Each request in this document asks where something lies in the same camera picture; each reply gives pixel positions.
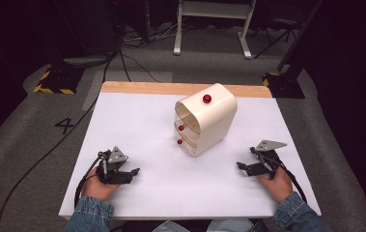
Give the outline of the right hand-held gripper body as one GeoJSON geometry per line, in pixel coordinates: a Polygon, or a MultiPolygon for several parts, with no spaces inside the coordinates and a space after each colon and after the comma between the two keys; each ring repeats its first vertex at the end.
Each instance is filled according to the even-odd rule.
{"type": "Polygon", "coordinates": [[[276,149],[285,147],[286,143],[262,140],[256,147],[251,147],[250,151],[255,156],[258,163],[264,168],[264,173],[269,179],[275,175],[276,169],[282,164],[282,161],[275,152],[276,149]]]}

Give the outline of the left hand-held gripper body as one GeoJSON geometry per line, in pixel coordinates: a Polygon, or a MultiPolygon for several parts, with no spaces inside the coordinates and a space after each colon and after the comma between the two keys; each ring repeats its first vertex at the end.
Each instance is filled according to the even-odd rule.
{"type": "Polygon", "coordinates": [[[114,147],[112,151],[99,152],[99,166],[96,174],[99,180],[107,185],[122,185],[120,180],[122,177],[132,177],[130,172],[120,170],[122,165],[127,161],[128,156],[118,148],[114,147]]]}

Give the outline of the person's left hand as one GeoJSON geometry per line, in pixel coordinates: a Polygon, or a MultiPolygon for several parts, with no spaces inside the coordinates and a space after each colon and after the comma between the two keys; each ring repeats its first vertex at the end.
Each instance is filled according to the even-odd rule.
{"type": "Polygon", "coordinates": [[[92,175],[86,179],[81,195],[107,201],[119,187],[120,185],[106,185],[98,176],[92,175]]]}

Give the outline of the person's right hand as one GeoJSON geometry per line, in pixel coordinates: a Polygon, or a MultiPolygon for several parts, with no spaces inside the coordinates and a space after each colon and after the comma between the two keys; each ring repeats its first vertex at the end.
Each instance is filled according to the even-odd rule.
{"type": "Polygon", "coordinates": [[[278,168],[272,179],[268,179],[263,175],[257,176],[256,179],[277,203],[283,202],[293,192],[291,178],[283,168],[278,168]]]}

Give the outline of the white table cover sheet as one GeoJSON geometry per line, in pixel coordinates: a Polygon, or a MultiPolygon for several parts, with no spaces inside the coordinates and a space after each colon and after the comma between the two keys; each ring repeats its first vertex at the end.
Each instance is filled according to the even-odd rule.
{"type": "Polygon", "coordinates": [[[102,93],[73,169],[60,216],[73,213],[75,189],[100,151],[119,147],[123,169],[138,175],[110,201],[117,219],[267,218],[276,203],[238,168],[255,158],[262,140],[281,142],[277,154],[296,176],[308,205],[319,204],[276,100],[240,98],[228,134],[194,158],[177,143],[172,95],[102,93]]]}

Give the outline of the cream drawer cabinet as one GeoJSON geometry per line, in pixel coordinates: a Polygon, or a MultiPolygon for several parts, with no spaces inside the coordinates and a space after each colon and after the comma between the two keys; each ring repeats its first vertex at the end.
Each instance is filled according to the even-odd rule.
{"type": "Polygon", "coordinates": [[[222,84],[212,86],[188,96],[175,104],[175,121],[184,121],[199,134],[198,156],[223,139],[235,118],[238,103],[236,97],[222,84]],[[203,96],[211,95],[210,103],[203,103],[203,96]]]}

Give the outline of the cream drawer with red knob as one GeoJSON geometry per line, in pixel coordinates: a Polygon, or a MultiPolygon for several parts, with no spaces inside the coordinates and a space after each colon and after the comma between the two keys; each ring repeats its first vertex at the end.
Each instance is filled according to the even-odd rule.
{"type": "Polygon", "coordinates": [[[179,136],[177,138],[177,144],[180,145],[188,154],[190,154],[192,157],[197,157],[197,148],[194,146],[191,146],[187,140],[185,140],[183,137],[179,136]]]}
{"type": "Polygon", "coordinates": [[[182,137],[184,140],[191,143],[197,143],[199,140],[199,134],[192,130],[184,121],[177,120],[174,122],[175,130],[177,135],[182,137]]]}

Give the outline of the black yellow striped stand base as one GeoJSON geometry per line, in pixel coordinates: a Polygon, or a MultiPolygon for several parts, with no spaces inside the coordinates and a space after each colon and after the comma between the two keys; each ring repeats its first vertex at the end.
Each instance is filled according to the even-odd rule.
{"type": "Polygon", "coordinates": [[[84,69],[67,68],[56,70],[48,67],[34,88],[34,93],[73,95],[84,73],[84,69]]]}
{"type": "Polygon", "coordinates": [[[269,88],[274,98],[304,99],[305,96],[296,79],[285,73],[267,72],[262,75],[263,84],[269,88]]]}

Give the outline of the black slanted stand post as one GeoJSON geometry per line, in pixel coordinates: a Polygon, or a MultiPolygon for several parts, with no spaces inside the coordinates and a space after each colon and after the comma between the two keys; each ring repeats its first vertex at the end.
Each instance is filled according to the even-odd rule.
{"type": "Polygon", "coordinates": [[[278,66],[276,68],[279,72],[281,72],[286,65],[291,64],[291,60],[294,56],[294,53],[296,52],[296,47],[298,46],[298,44],[302,40],[303,34],[307,30],[309,24],[311,23],[312,19],[314,18],[315,14],[317,13],[317,11],[318,11],[320,5],[322,4],[322,2],[323,2],[323,0],[317,0],[316,1],[316,4],[314,5],[314,8],[308,14],[306,20],[302,23],[301,30],[296,35],[295,40],[292,42],[291,46],[289,47],[289,49],[287,50],[284,57],[282,58],[282,60],[280,61],[280,63],[278,64],[278,66]]]}

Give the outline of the white metal desk frame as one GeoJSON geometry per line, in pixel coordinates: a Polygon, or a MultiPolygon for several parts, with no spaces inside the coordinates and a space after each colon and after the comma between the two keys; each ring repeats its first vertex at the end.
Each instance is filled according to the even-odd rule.
{"type": "Polygon", "coordinates": [[[177,9],[177,34],[173,53],[178,56],[182,52],[183,17],[202,16],[214,18],[243,19],[242,30],[238,32],[239,43],[245,59],[251,59],[252,53],[246,41],[246,35],[252,19],[257,0],[249,3],[215,3],[203,1],[179,0],[177,9]]]}

